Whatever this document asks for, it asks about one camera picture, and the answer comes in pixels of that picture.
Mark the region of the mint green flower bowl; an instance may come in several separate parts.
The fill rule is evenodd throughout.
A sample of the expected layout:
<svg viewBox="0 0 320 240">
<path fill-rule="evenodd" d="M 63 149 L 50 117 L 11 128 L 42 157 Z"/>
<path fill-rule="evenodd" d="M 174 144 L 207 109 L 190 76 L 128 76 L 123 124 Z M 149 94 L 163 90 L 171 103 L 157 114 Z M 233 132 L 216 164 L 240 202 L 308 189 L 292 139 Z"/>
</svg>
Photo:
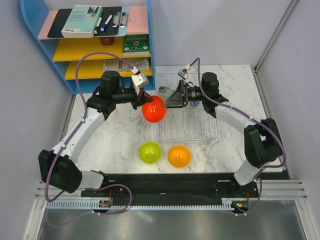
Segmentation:
<svg viewBox="0 0 320 240">
<path fill-rule="evenodd" d="M 175 90 L 168 86 L 160 86 L 158 88 L 158 96 L 161 97 L 164 101 L 166 101 L 174 92 Z"/>
</svg>

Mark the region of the red-orange bowl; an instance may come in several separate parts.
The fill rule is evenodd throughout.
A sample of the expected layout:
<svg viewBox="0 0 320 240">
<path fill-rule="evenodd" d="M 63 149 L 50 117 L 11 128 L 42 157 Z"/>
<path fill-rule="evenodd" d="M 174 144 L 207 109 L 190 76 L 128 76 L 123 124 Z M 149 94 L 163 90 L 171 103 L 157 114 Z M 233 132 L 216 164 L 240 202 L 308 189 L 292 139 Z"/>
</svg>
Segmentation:
<svg viewBox="0 0 320 240">
<path fill-rule="evenodd" d="M 142 106 L 142 115 L 150 123 L 158 123 L 164 119 L 167 108 L 163 106 L 164 100 L 157 96 L 151 96 L 153 101 L 147 102 Z"/>
</svg>

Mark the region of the blue patterned red-inside bowl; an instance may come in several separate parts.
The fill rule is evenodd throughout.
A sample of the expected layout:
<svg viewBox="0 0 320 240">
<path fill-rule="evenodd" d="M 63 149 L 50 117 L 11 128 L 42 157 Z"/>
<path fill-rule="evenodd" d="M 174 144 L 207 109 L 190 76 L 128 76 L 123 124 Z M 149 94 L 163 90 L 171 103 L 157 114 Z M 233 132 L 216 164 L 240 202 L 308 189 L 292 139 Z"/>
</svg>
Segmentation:
<svg viewBox="0 0 320 240">
<path fill-rule="evenodd" d="M 195 109 L 201 104 L 201 101 L 189 101 L 188 104 L 191 106 L 192 109 Z"/>
</svg>

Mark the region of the lime green bowl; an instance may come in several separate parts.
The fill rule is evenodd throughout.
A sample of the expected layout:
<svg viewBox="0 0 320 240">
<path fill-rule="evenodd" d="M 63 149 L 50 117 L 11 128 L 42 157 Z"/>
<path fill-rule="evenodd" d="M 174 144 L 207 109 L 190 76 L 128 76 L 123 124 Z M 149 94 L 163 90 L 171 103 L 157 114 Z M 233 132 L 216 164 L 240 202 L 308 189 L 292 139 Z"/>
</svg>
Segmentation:
<svg viewBox="0 0 320 240">
<path fill-rule="evenodd" d="M 139 158 L 146 164 L 156 163 L 162 156 L 162 149 L 156 142 L 145 142 L 138 151 Z"/>
</svg>

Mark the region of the yellow-orange bowl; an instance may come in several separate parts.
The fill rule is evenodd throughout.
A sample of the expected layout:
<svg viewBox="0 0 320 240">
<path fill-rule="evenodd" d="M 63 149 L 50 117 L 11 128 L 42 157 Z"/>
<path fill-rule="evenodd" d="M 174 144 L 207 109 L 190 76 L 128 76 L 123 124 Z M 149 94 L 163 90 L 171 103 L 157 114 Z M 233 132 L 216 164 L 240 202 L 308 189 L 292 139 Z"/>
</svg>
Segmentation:
<svg viewBox="0 0 320 240">
<path fill-rule="evenodd" d="M 175 145 L 169 149 L 167 159 L 173 167 L 184 168 L 189 165 L 192 155 L 187 147 L 183 145 Z"/>
</svg>

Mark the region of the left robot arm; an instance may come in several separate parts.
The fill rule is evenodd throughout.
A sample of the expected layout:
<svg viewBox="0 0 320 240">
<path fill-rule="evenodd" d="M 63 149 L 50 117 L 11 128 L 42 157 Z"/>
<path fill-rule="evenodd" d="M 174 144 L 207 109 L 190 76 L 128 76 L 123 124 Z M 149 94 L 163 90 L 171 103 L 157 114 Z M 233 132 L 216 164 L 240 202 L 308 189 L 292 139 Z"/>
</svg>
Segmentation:
<svg viewBox="0 0 320 240">
<path fill-rule="evenodd" d="M 138 71 L 132 75 L 128 88 L 120 86 L 120 79 L 118 72 L 105 71 L 100 78 L 100 85 L 84 102 L 84 112 L 75 126 L 51 150 L 44 149 L 40 152 L 38 161 L 46 194 L 49 193 L 49 186 L 67 193 L 92 188 L 99 197 L 109 193 L 110 185 L 104 181 L 104 173 L 79 170 L 76 162 L 93 133 L 107 120 L 118 104 L 130 103 L 133 109 L 137 109 L 152 102 L 153 99 L 144 90 L 149 83 L 144 73 Z"/>
</svg>

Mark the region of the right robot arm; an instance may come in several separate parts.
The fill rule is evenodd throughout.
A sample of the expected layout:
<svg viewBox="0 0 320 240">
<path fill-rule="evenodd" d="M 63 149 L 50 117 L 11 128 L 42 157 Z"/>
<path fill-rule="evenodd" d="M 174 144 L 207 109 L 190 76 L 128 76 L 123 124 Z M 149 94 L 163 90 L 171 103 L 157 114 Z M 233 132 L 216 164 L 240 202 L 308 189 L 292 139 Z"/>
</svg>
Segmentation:
<svg viewBox="0 0 320 240">
<path fill-rule="evenodd" d="M 233 174 L 229 191 L 235 197 L 247 191 L 247 184 L 253 182 L 270 167 L 276 159 L 286 159 L 276 122 L 272 118 L 257 120 L 235 107 L 219 90 L 217 75 L 206 72 L 199 77 L 199 85 L 187 82 L 185 69 L 179 71 L 180 80 L 176 90 L 164 102 L 171 109 L 184 108 L 190 102 L 201 102 L 204 111 L 238 130 L 244 137 L 245 161 Z"/>
</svg>

